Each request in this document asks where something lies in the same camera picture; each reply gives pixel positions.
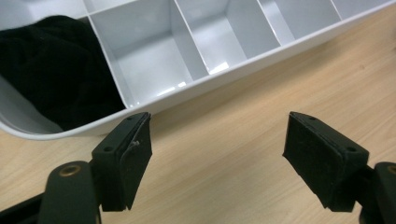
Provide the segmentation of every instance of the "light wood surface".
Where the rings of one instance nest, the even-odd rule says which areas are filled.
[[[153,116],[153,156],[132,211],[104,223],[358,223],[332,213],[281,156],[288,114],[317,117],[396,161],[396,6],[320,45]],[[103,136],[30,141],[0,132],[0,210],[44,190]]]

